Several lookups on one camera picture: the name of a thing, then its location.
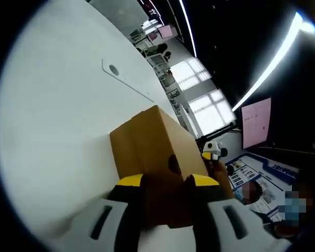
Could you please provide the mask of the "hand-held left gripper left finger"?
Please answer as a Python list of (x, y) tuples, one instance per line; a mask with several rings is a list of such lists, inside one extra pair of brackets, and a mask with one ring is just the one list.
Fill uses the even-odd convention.
[(122, 178), (108, 194), (71, 221), (55, 251), (137, 251), (144, 219), (146, 178)]

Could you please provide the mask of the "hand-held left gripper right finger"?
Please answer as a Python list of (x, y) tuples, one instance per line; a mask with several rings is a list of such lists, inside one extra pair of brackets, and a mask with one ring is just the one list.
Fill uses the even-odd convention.
[(185, 180), (196, 251), (287, 251), (291, 242), (273, 236), (262, 219), (209, 176)]

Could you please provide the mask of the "person's right hand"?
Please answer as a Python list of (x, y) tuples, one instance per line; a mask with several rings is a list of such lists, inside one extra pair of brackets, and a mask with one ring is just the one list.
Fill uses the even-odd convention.
[(222, 162), (211, 161), (208, 174), (210, 177), (215, 179), (219, 184), (225, 183), (229, 185), (227, 169), (226, 169), (226, 166)]

